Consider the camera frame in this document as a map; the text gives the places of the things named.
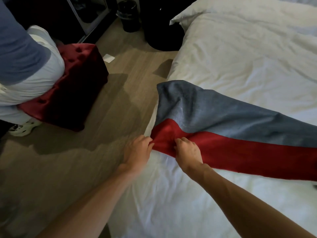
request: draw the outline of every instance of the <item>white shoe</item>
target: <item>white shoe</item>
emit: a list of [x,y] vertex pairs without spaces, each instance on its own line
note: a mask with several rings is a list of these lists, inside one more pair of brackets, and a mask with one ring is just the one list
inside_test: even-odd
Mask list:
[[33,128],[39,126],[41,123],[42,123],[41,121],[38,121],[37,119],[32,118],[22,125],[16,124],[12,126],[9,129],[9,134],[11,134],[12,136],[17,136],[17,137],[29,135],[32,132]]

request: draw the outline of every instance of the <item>blue shirt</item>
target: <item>blue shirt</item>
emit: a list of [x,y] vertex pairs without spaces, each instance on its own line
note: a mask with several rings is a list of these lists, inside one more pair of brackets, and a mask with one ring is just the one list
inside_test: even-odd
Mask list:
[[50,54],[0,0],[0,84],[12,85],[27,79],[46,64]]

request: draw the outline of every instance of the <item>black trash can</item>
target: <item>black trash can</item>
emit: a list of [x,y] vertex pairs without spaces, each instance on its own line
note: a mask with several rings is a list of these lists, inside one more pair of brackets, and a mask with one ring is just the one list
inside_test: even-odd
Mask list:
[[117,16],[121,19],[123,30],[128,33],[140,29],[139,13],[137,3],[133,0],[124,0],[118,3]]

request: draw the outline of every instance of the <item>white duvet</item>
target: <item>white duvet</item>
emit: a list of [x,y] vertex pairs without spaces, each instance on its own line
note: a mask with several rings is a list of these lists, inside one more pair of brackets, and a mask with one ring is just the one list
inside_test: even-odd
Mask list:
[[[169,80],[186,80],[317,125],[317,8],[278,0],[198,0],[177,15],[186,30]],[[156,109],[145,132],[150,135]],[[309,181],[217,172],[317,236]],[[212,198],[153,151],[109,220],[115,237],[240,237]]]

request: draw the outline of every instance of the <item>red ottoman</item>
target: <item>red ottoman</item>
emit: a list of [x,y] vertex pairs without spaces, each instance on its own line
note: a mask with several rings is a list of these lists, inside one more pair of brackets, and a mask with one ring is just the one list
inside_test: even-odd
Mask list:
[[42,96],[18,107],[42,122],[81,131],[109,73],[94,44],[68,44],[58,50],[65,62],[64,75]]

